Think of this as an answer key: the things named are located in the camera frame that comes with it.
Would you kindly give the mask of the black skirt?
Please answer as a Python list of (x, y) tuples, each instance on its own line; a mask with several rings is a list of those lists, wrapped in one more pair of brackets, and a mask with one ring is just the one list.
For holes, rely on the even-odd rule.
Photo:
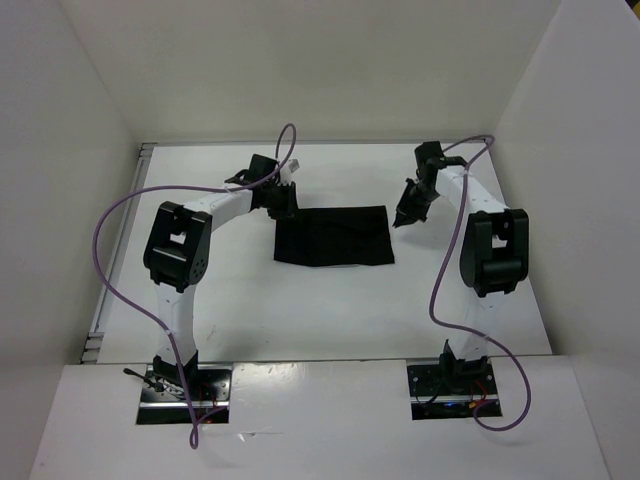
[(395, 263), (383, 205), (300, 209), (276, 221), (274, 260), (305, 267)]

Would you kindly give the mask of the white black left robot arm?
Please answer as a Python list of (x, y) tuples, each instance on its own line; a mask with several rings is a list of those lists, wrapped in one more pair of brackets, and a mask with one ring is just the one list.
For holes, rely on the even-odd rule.
[(161, 342), (153, 372), (176, 399), (192, 397), (199, 387), (194, 302), (196, 285), (208, 267), (211, 234), (255, 209), (266, 209), (274, 219), (289, 219), (297, 210), (296, 186), (289, 168), (253, 189), (233, 190), (254, 179), (253, 173), (242, 170), (226, 181), (220, 193), (185, 204), (166, 201), (156, 212), (143, 264), (155, 284), (158, 317), (173, 339)]

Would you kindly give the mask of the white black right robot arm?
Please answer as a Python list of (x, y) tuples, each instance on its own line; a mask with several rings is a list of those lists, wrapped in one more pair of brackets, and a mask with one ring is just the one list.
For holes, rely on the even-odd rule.
[[(416, 178), (407, 181), (396, 207), (395, 228), (424, 222), (431, 204), (447, 200), (458, 216), (454, 232), (429, 300), (430, 319), (452, 330), (439, 357), (438, 380), (450, 393), (465, 393), (488, 370), (489, 321), (501, 299), (528, 275), (529, 218), (498, 200), (467, 169), (460, 157), (419, 160)], [(463, 321), (436, 317), (435, 306), (455, 244), (460, 243), (458, 269), (471, 294)]]

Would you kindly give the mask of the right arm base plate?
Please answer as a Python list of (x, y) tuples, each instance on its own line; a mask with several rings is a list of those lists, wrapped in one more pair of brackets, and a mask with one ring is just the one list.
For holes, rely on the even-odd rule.
[(491, 366), (478, 376), (458, 380), (454, 386), (445, 382), (435, 363), (409, 363), (406, 370), (413, 421), (473, 418), (477, 406), (480, 418), (502, 416)]

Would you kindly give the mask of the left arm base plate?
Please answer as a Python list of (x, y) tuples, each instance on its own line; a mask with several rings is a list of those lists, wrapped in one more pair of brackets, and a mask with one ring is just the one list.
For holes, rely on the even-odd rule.
[[(227, 424), (231, 398), (232, 366), (201, 364), (190, 396), (197, 419), (203, 424)], [(137, 425), (190, 424), (184, 391), (153, 373), (146, 366), (141, 389)]]

